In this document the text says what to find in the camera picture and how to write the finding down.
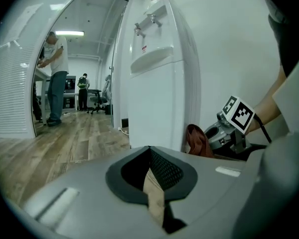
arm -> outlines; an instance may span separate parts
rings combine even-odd
[[[43,63],[41,63],[39,68],[46,67],[48,64],[58,59],[62,55],[62,52],[63,52],[63,46],[61,46],[61,48],[59,48],[50,59],[47,59]]]
[[[281,113],[273,99],[273,94],[285,82],[285,80],[286,76],[284,73],[284,69],[282,66],[280,66],[279,74],[276,81],[268,90],[267,94],[261,100],[261,102],[255,107],[255,112],[264,125],[277,118]],[[260,126],[258,122],[253,119],[249,128],[246,131],[246,135],[252,131],[257,130],[259,127]]]
[[[42,47],[42,49],[41,49],[39,60],[36,65],[41,65],[43,63],[43,60],[44,60],[44,47]]]

ceiling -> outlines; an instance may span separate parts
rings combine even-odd
[[[115,41],[126,4],[126,0],[74,0],[52,31],[83,31],[84,36],[65,36],[68,53],[103,58]]]

human hand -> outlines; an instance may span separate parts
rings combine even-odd
[[[45,60],[45,61],[43,61],[43,62],[38,66],[38,68],[46,67],[48,64],[50,64],[49,61],[48,61],[48,60]]]

office chair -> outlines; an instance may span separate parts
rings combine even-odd
[[[99,110],[105,111],[106,108],[102,107],[103,104],[106,104],[108,102],[108,100],[104,97],[101,97],[100,95],[100,90],[93,90],[92,93],[95,94],[95,97],[90,97],[90,100],[92,102],[94,102],[94,105],[96,105],[96,107],[91,111],[91,114],[93,114],[93,112],[99,112]]]
[[[109,114],[108,113],[108,107],[109,105],[102,107],[103,104],[107,104],[108,100],[109,100],[109,91],[110,91],[110,86],[111,86],[111,75],[108,75],[105,78],[105,86],[103,88],[102,91],[102,96],[100,95],[100,90],[93,90],[92,93],[95,94],[95,97],[90,97],[90,100],[92,102],[94,102],[94,105],[96,105],[96,107],[91,111],[91,114],[93,114],[93,112],[99,112],[99,110],[102,111],[106,111],[105,114]]]

red cloth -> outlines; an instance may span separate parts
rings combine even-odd
[[[209,146],[208,138],[199,126],[194,124],[187,126],[186,140],[190,146],[189,154],[215,158]]]

